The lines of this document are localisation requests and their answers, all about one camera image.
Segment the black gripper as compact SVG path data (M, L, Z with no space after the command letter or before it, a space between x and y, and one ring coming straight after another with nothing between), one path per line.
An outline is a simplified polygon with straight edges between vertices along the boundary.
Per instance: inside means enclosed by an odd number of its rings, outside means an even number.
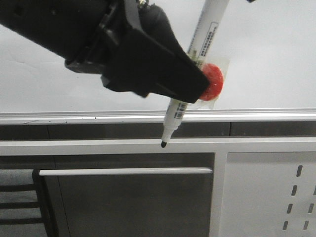
M65 59L71 71L111 74L126 6L124 0L2 0L0 23Z

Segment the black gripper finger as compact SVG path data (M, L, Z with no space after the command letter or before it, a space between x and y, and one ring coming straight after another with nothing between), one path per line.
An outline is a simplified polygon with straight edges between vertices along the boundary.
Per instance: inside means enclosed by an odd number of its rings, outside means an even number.
M163 9L155 4L147 5L139 9L139 17L142 30L146 33L144 52L139 53L142 63L183 62L192 64L179 44L169 19Z
M160 94L180 101L194 103L205 92L209 81L194 63L172 60L142 63L146 33L130 29L113 58L106 64L101 81L115 92L133 92L141 97Z

